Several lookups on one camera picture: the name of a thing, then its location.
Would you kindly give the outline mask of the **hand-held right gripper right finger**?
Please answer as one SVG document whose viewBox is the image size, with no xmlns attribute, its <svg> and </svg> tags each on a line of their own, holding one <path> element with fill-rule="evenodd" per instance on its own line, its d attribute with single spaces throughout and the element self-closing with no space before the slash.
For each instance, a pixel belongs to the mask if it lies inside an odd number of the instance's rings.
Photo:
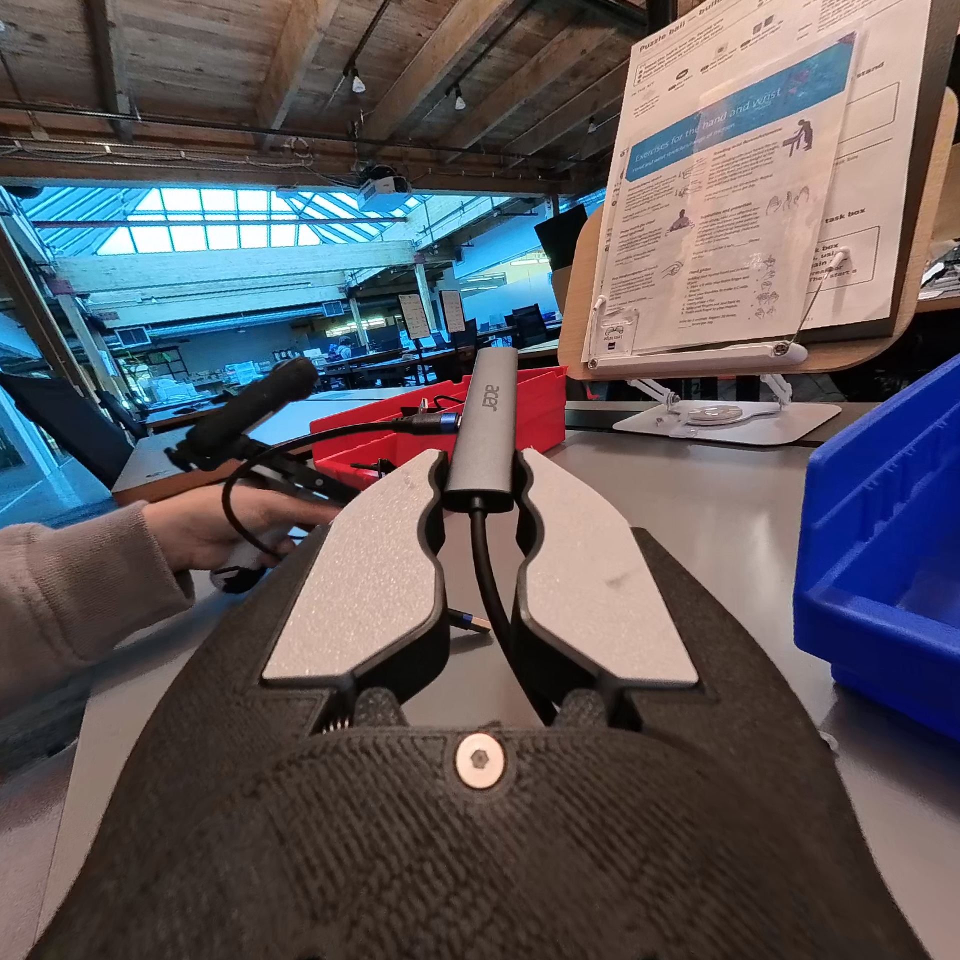
<svg viewBox="0 0 960 960">
<path fill-rule="evenodd" d="M 594 690 L 692 690 L 697 669 L 627 519 L 533 448 L 516 458 L 512 651 L 548 700 Z"/>
</svg>

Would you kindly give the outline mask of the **white printed instruction sheet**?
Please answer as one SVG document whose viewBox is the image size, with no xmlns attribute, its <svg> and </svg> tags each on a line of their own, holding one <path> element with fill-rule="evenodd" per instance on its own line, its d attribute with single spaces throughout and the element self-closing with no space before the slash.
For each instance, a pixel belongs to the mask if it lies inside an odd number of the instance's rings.
<svg viewBox="0 0 960 960">
<path fill-rule="evenodd" d="M 803 344 L 880 335 L 892 316 L 893 270 L 932 2 L 784 1 L 824 4 L 830 22 L 866 26 L 836 153 L 822 230 L 797 329 Z"/>
</svg>

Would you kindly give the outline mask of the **grey usb hub with cable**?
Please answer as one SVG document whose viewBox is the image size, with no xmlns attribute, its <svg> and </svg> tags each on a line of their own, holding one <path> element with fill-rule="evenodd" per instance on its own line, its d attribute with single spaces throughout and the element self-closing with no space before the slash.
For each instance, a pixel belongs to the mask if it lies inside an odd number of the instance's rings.
<svg viewBox="0 0 960 960">
<path fill-rule="evenodd" d="M 513 347 L 480 349 L 469 381 L 442 506 L 469 519 L 474 574 L 486 617 L 508 666 L 544 726 L 557 709 L 534 689 L 519 665 L 511 618 L 498 591 L 487 519 L 514 508 L 519 354 Z"/>
</svg>

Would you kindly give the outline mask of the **wooden document stand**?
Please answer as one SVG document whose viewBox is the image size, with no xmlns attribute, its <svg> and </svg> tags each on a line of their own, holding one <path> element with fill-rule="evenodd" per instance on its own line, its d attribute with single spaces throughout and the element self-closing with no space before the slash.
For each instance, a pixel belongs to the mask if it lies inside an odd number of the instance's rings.
<svg viewBox="0 0 960 960">
<path fill-rule="evenodd" d="M 729 379 L 737 376 L 757 379 L 762 375 L 772 389 L 779 390 L 787 376 L 827 375 L 872 360 L 906 333 L 916 310 L 921 270 L 926 264 L 934 216 L 946 177 L 953 124 L 957 118 L 957 100 L 948 90 L 946 79 L 958 26 L 958 2 L 932 2 L 924 26 L 918 106 L 909 162 L 903 175 L 903 217 L 898 234 L 897 261 L 892 273 L 893 314 L 890 318 L 869 323 L 870 328 L 880 334 L 868 338 L 858 333 L 852 339 L 841 340 L 838 332 L 832 332 L 825 341 L 807 342 L 804 345 L 807 354 L 803 357 L 799 356 L 799 344 L 791 347 L 793 355 L 782 346 L 782 354 L 771 357 L 774 366 L 769 370 L 761 370 L 758 359 L 750 359 L 743 366 L 736 359 L 724 356 L 717 359 L 714 367 L 671 366 L 664 378 Z M 589 285 L 594 280 L 594 269 L 604 247 L 604 213 L 606 206 L 601 206 L 589 215 L 577 241 L 573 264 L 566 271 L 567 290 L 562 307 L 558 364 L 566 367 L 569 379 L 582 383 L 630 378 L 627 373 L 601 373 L 581 360 L 593 303 L 589 297 Z"/>
</svg>

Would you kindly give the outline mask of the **ceiling projector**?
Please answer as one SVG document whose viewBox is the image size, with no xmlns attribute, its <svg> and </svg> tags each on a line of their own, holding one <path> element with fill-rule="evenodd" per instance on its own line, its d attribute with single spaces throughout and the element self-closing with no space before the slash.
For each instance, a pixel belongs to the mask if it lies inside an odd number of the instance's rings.
<svg viewBox="0 0 960 960">
<path fill-rule="evenodd" d="M 385 164 L 373 164 L 364 171 L 366 179 L 358 189 L 357 207 L 363 213 L 399 210 L 412 196 L 406 177 Z"/>
</svg>

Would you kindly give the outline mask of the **laminated blue-banner exercise sheet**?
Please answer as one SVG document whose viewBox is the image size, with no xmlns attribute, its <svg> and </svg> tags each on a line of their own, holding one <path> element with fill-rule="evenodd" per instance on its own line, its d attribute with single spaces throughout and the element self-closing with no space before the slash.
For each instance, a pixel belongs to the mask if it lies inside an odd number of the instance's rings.
<svg viewBox="0 0 960 960">
<path fill-rule="evenodd" d="M 712 2 L 636 44 L 584 357 L 796 330 L 866 21 L 814 2 Z M 636 306 L 630 356 L 604 312 Z"/>
</svg>

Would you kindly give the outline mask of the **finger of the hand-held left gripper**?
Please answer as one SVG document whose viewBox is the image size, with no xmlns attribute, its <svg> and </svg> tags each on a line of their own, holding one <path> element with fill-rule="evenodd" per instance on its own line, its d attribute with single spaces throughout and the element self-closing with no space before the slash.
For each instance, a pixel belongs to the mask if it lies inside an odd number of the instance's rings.
<svg viewBox="0 0 960 960">
<path fill-rule="evenodd" d="M 250 482 L 276 493 L 318 498 L 337 506 L 346 506 L 361 495 L 359 488 L 319 472 L 306 451 L 260 452 L 250 459 Z"/>
</svg>

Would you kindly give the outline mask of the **person's left hand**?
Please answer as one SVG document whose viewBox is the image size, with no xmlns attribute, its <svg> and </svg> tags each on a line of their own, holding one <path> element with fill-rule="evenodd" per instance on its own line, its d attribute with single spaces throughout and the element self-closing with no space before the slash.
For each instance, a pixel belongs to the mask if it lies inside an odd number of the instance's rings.
<svg viewBox="0 0 960 960">
<path fill-rule="evenodd" d="M 267 547 L 259 564 L 274 567 L 295 549 L 291 530 L 310 531 L 340 512 L 339 506 L 315 498 L 238 485 L 229 498 L 234 524 L 222 500 L 222 486 L 205 486 L 143 506 L 146 526 L 172 571 L 220 570 L 239 546 L 254 544 Z"/>
</svg>

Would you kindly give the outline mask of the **black monitor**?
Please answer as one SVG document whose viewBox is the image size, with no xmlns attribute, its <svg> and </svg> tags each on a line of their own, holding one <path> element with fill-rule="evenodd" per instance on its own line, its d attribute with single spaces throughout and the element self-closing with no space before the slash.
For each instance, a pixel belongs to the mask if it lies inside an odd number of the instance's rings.
<svg viewBox="0 0 960 960">
<path fill-rule="evenodd" d="M 570 207 L 534 226 L 540 246 L 552 272 L 572 266 L 579 235 L 588 221 L 586 207 L 582 203 Z"/>
</svg>

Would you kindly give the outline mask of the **dark slanted panel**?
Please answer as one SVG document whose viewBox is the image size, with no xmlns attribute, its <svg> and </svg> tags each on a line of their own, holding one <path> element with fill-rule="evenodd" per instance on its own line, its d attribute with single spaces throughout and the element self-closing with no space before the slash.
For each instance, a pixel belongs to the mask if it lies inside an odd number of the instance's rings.
<svg viewBox="0 0 960 960">
<path fill-rule="evenodd" d="M 90 399 L 60 378 L 1 374 L 18 411 L 49 434 L 103 486 L 111 490 L 135 447 Z"/>
</svg>

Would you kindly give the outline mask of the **red plastic bin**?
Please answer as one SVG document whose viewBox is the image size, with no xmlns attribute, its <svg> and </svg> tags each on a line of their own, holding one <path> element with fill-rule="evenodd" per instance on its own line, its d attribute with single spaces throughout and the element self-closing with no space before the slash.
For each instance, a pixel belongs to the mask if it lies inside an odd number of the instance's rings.
<svg viewBox="0 0 960 960">
<path fill-rule="evenodd" d="M 311 421 L 309 431 L 320 433 L 336 427 L 367 423 L 386 423 L 398 418 L 404 409 L 437 405 L 458 413 L 463 411 L 471 378 L 460 383 L 441 381 L 427 386 L 394 391 L 392 396 L 355 409 L 322 415 Z M 521 370 L 517 375 L 516 444 L 524 450 L 546 452 L 566 438 L 567 376 L 563 367 Z M 364 490 L 379 478 L 380 461 L 401 467 L 429 449 L 453 454 L 455 438 L 411 436 L 389 432 L 369 432 L 313 444 L 314 468 L 342 482 Z"/>
</svg>

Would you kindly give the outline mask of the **grey desk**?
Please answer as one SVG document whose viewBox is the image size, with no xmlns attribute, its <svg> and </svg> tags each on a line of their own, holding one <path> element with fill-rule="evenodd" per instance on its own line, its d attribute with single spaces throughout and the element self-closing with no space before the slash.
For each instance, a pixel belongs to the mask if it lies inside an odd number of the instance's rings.
<svg viewBox="0 0 960 960">
<path fill-rule="evenodd" d="M 958 745 L 836 686 L 793 641 L 811 449 L 570 431 L 548 456 L 648 530 L 760 643 L 817 728 L 890 891 L 933 958 L 958 958 Z M 162 694 L 234 598 L 196 574 L 196 605 L 132 636 L 95 674 L 78 742 L 2 778 L 2 958 L 22 958 L 87 854 Z"/>
</svg>

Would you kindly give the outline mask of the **black office chair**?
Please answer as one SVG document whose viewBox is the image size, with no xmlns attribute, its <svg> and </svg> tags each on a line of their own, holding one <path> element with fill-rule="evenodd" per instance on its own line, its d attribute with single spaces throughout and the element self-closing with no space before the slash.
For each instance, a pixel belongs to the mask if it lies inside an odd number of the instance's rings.
<svg viewBox="0 0 960 960">
<path fill-rule="evenodd" d="M 511 311 L 505 315 L 505 322 L 510 344 L 515 348 L 535 347 L 552 339 L 552 331 L 547 328 L 542 310 L 536 303 Z"/>
</svg>

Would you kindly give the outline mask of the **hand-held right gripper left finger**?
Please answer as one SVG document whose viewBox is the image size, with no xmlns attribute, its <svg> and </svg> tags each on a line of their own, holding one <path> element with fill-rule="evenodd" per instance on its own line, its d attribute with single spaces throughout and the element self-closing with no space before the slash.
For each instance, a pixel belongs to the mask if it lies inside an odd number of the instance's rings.
<svg viewBox="0 0 960 960">
<path fill-rule="evenodd" d="M 450 656 L 438 559 L 448 473 L 448 454 L 427 449 L 341 510 L 266 661 L 264 684 L 412 697 L 441 674 Z"/>
</svg>

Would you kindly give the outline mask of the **blue plastic bin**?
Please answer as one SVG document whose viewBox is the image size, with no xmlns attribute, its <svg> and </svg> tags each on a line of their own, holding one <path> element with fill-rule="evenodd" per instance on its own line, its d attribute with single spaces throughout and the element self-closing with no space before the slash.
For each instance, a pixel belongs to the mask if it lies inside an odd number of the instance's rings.
<svg viewBox="0 0 960 960">
<path fill-rule="evenodd" d="M 838 685 L 958 741 L 958 357 L 810 456 L 794 636 Z"/>
</svg>

